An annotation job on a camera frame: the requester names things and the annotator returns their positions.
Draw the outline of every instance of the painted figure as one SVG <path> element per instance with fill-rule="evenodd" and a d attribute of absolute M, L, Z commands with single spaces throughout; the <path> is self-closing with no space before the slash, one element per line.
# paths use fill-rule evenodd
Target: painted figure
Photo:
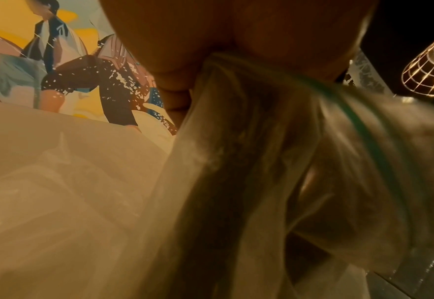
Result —
<path fill-rule="evenodd" d="M 9 96 L 14 86 L 33 87 L 33 107 L 38 108 L 43 77 L 87 51 L 74 31 L 56 16 L 60 8 L 57 0 L 26 0 L 26 3 L 42 21 L 35 25 L 34 37 L 19 57 L 0 54 L 0 97 Z"/>
<path fill-rule="evenodd" d="M 177 129 L 169 120 L 144 106 L 148 101 L 163 107 L 153 77 L 125 49 L 101 11 L 92 15 L 91 23 L 101 38 L 98 49 L 58 67 L 43 79 L 40 109 L 58 112 L 68 93 L 99 87 L 109 123 L 137 126 L 132 110 L 140 110 L 159 119 L 175 135 Z"/>

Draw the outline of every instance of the dark background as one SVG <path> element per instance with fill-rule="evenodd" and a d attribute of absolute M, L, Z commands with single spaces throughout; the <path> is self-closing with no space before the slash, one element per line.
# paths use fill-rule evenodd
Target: dark background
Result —
<path fill-rule="evenodd" d="M 406 89 L 404 68 L 434 42 L 434 1 L 382 0 L 361 49 L 394 94 L 434 101 Z"/>

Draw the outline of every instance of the bare skin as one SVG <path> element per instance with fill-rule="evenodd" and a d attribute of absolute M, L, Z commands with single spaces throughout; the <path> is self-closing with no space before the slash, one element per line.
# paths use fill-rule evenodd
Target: bare skin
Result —
<path fill-rule="evenodd" d="M 101 0 L 178 126 L 205 57 L 238 49 L 319 80 L 355 54 L 377 0 Z"/>

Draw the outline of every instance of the painting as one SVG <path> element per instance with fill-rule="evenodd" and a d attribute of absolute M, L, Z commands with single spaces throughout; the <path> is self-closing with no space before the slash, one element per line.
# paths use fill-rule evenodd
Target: painting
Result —
<path fill-rule="evenodd" d="M 0 102 L 131 126 L 165 151 L 177 132 L 98 0 L 0 1 Z"/>

